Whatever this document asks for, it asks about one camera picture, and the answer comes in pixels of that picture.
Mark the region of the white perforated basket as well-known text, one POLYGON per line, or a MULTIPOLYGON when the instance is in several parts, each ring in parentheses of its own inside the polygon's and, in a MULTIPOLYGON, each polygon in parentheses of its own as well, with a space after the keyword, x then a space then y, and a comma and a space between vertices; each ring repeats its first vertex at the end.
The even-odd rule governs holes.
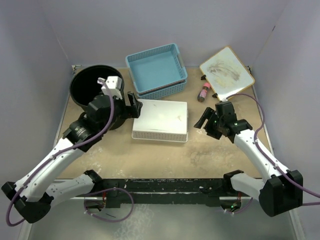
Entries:
POLYGON ((140 116, 133 121, 131 137, 136 140, 186 143, 188 103, 140 99, 140 116))

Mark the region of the light blue top basket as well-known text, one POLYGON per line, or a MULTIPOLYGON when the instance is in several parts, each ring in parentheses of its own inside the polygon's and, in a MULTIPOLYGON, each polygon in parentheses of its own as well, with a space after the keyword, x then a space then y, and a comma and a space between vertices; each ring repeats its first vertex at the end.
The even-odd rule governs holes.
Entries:
POLYGON ((175 43, 130 54, 125 57, 125 62, 139 94, 180 83, 188 77, 175 43))

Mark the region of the light blue basket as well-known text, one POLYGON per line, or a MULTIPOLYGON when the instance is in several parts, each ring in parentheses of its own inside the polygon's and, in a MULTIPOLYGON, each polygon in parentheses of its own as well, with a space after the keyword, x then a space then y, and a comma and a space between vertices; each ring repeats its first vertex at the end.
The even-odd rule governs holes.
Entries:
POLYGON ((125 57, 125 62, 139 94, 180 83, 188 77, 175 43, 130 54, 125 57))
POLYGON ((150 92, 143 93, 143 94, 137 94, 137 96, 140 99, 159 100, 161 98, 168 97, 170 95, 182 92, 185 89, 186 84, 187 84, 187 80, 185 79, 181 82, 175 83, 170 86, 152 90, 150 92))

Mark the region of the light blue bottom basket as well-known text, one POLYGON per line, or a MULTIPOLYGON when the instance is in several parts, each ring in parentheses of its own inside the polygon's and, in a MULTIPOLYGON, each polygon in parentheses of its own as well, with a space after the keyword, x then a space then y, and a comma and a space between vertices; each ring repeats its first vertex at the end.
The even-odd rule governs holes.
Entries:
POLYGON ((137 96, 140 99, 159 100, 161 98, 168 97, 170 95, 182 92, 185 89, 186 84, 187 84, 187 80, 185 79, 181 82, 175 83, 170 86, 152 90, 150 92, 143 93, 143 94, 137 94, 137 96))

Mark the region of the large black ribbed bin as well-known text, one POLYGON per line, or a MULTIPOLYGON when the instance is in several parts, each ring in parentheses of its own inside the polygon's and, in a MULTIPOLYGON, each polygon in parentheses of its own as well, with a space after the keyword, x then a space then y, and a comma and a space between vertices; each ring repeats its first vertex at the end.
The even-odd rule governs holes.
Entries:
MULTIPOLYGON (((107 79, 109 76, 118 76, 124 79, 121 73, 108 65, 93 65, 81 70, 71 81, 69 93, 72 100, 87 114, 87 106, 96 96, 103 95, 98 78, 107 79)), ((94 125, 102 130, 105 125, 94 125)))

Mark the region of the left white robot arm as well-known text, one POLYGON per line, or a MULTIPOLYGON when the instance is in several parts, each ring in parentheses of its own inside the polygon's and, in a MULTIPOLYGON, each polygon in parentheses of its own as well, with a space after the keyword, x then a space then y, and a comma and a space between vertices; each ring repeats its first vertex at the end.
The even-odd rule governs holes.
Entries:
POLYGON ((115 94, 97 95, 71 123, 51 152, 27 175, 16 182, 7 181, 1 190, 10 200, 5 220, 15 227, 24 221, 41 220, 54 206, 76 196, 98 196, 108 191, 105 180, 94 170, 54 184, 71 163, 102 140, 107 131, 120 127, 127 119, 140 116, 142 102, 128 92, 129 105, 115 94))

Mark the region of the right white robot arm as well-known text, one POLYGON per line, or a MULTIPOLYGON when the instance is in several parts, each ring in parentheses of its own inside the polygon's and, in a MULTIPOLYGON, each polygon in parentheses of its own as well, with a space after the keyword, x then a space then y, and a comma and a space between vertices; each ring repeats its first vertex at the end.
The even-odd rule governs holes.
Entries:
POLYGON ((257 200, 270 217, 302 206, 302 174, 289 170, 268 151, 247 120, 237 118, 231 102, 219 102, 215 109, 207 107, 194 127, 203 128, 207 136, 217 140, 222 136, 228 138, 261 175, 256 179, 241 170, 224 174, 222 190, 226 195, 242 192, 257 200))

